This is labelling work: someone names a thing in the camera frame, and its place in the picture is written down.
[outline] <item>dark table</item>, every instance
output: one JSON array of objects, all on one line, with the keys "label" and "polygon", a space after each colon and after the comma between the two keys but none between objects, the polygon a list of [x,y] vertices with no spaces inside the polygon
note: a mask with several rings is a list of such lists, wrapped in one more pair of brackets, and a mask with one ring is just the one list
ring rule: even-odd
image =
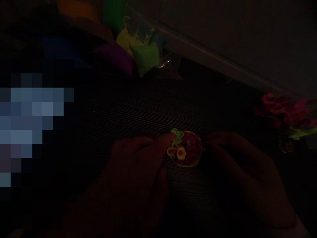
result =
[{"label": "dark table", "polygon": [[[157,138],[173,127],[202,136],[234,131],[269,154],[281,173],[290,201],[308,230],[315,232],[313,214],[317,162],[303,140],[297,152],[284,155],[278,140],[287,138],[266,129],[252,115],[259,92],[227,77],[182,60],[183,80],[131,79],[117,72],[78,76],[75,87],[75,144],[71,163],[71,198],[80,194],[106,166],[112,143],[120,138]],[[228,219],[216,195],[212,157],[203,156],[195,168],[180,168],[167,156],[170,197],[159,234],[228,235]]]}]

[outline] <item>hand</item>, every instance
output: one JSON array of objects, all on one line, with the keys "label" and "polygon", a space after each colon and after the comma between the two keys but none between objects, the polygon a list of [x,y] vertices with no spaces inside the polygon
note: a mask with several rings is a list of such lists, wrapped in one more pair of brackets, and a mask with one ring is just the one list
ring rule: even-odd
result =
[{"label": "hand", "polygon": [[[275,228],[289,228],[294,224],[296,214],[269,156],[236,133],[213,133],[206,140],[206,147],[259,221]],[[244,166],[238,165],[237,159]]]},{"label": "hand", "polygon": [[109,162],[65,219],[72,237],[152,236],[166,205],[166,169],[160,165],[175,138],[164,134],[118,140]]}]

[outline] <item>finger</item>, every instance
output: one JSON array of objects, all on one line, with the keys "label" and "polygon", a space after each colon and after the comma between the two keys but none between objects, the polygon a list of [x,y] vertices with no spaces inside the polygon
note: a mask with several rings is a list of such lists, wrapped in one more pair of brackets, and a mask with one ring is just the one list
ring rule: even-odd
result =
[{"label": "finger", "polygon": [[140,151],[140,158],[144,158],[141,163],[150,165],[149,169],[154,170],[151,171],[151,173],[156,174],[161,165],[164,154],[166,153],[166,149],[175,138],[176,135],[174,133],[164,134],[153,141],[153,143],[151,143],[149,146]]},{"label": "finger", "polygon": [[166,168],[161,168],[155,177],[148,210],[144,221],[145,237],[154,235],[163,215],[168,198]]},{"label": "finger", "polygon": [[130,140],[130,138],[124,138],[115,141],[112,145],[110,156],[116,155],[122,151],[123,147],[126,146]]},{"label": "finger", "polygon": [[234,151],[243,154],[243,159],[247,159],[252,162],[261,161],[268,158],[266,154],[253,146],[245,138],[239,136],[237,133],[231,132],[216,132],[206,137],[206,146],[214,144],[228,146]]},{"label": "finger", "polygon": [[150,137],[135,137],[132,138],[129,143],[124,147],[123,152],[129,156],[138,152],[143,147],[151,144],[153,142]]},{"label": "finger", "polygon": [[218,145],[211,145],[210,149],[231,182],[236,183],[239,186],[245,186],[245,184],[250,182],[251,177],[237,165],[231,155],[229,155],[223,148]]}]

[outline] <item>plastic bag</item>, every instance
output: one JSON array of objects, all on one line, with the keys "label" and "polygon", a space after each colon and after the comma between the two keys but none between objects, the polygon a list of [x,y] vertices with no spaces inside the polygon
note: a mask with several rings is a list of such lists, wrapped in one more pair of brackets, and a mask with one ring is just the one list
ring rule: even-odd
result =
[{"label": "plastic bag", "polygon": [[174,62],[172,54],[163,53],[166,41],[148,21],[128,5],[116,42],[134,57],[140,77],[155,69],[162,78],[179,79],[178,67],[173,70],[177,64],[171,64]]}]

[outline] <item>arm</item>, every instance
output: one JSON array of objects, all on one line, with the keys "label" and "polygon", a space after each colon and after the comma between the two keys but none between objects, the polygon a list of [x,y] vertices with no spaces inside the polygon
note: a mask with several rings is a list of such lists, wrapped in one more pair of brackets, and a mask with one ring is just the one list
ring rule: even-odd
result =
[{"label": "arm", "polygon": [[228,179],[228,187],[236,191],[230,197],[232,214],[246,232],[256,232],[251,234],[254,237],[310,237],[268,155],[236,133],[218,132],[206,139],[205,145]]}]

